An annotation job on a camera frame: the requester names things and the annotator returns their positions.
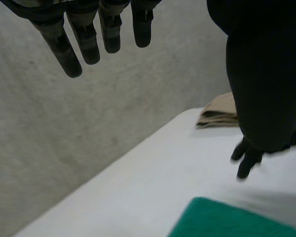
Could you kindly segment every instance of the green towel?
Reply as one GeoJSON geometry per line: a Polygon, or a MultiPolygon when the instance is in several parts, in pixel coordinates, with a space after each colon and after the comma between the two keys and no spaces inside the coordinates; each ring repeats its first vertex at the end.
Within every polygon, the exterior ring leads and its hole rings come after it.
{"type": "Polygon", "coordinates": [[[237,207],[196,197],[169,237],[296,237],[296,230],[237,207]]]}

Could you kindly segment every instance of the black glove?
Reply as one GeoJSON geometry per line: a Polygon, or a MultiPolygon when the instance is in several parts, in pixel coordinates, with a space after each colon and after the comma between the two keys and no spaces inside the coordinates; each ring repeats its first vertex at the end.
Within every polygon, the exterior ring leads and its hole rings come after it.
{"type": "Polygon", "coordinates": [[[265,153],[276,153],[288,150],[291,146],[296,145],[296,132],[292,135],[291,141],[285,144],[279,151],[262,151],[253,147],[250,142],[244,137],[242,141],[236,146],[235,150],[231,155],[231,160],[241,160],[237,177],[239,179],[245,179],[248,177],[251,169],[256,164],[261,164],[262,157],[265,153]]]}
{"type": "Polygon", "coordinates": [[[135,42],[146,47],[151,38],[153,9],[161,0],[0,0],[16,15],[30,20],[40,31],[65,73],[72,77],[82,74],[81,65],[64,30],[64,13],[73,29],[83,59],[87,64],[100,60],[93,20],[100,16],[104,46],[108,53],[120,49],[120,14],[132,6],[135,42]]]}

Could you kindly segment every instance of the white table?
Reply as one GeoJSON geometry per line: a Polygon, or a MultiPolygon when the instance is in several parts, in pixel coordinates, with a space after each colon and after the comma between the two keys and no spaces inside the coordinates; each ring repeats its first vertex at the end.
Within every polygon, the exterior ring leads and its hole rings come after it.
{"type": "Polygon", "coordinates": [[[296,227],[296,150],[265,158],[239,182],[229,157],[240,130],[197,130],[199,113],[177,116],[16,237],[166,237],[199,196],[296,227]]]}

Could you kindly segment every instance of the white surface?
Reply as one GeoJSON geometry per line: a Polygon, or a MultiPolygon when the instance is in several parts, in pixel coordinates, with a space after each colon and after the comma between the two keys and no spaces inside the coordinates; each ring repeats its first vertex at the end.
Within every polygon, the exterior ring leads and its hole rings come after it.
{"type": "Polygon", "coordinates": [[[196,130],[199,112],[176,117],[16,236],[165,237],[199,196],[296,227],[296,150],[265,158],[238,182],[229,157],[240,130],[196,130]]]}

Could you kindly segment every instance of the glove finger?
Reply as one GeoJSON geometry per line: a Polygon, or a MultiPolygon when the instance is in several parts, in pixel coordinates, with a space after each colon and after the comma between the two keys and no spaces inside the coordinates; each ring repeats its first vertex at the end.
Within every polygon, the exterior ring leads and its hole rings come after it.
{"type": "Polygon", "coordinates": [[[64,30],[64,19],[53,23],[32,24],[40,31],[65,73],[71,78],[82,74],[82,68],[64,30]]]}
{"type": "Polygon", "coordinates": [[[236,146],[235,150],[231,155],[232,160],[240,160],[246,150],[249,148],[249,142],[244,138],[242,141],[236,146]]]}
{"type": "Polygon", "coordinates": [[[93,26],[98,7],[99,0],[70,1],[66,11],[83,59],[89,65],[100,61],[97,33],[93,26]]]}
{"type": "Polygon", "coordinates": [[[253,166],[255,166],[256,163],[261,162],[262,156],[262,151],[250,147],[245,152],[245,157],[239,165],[237,177],[240,179],[247,178],[253,166]]]}
{"type": "Polygon", "coordinates": [[[129,4],[130,0],[101,0],[99,17],[105,50],[108,53],[117,53],[120,49],[120,27],[122,20],[120,14],[129,4]]]}
{"type": "Polygon", "coordinates": [[[151,41],[151,22],[153,9],[161,0],[132,0],[133,29],[136,45],[147,47],[151,41]]]}

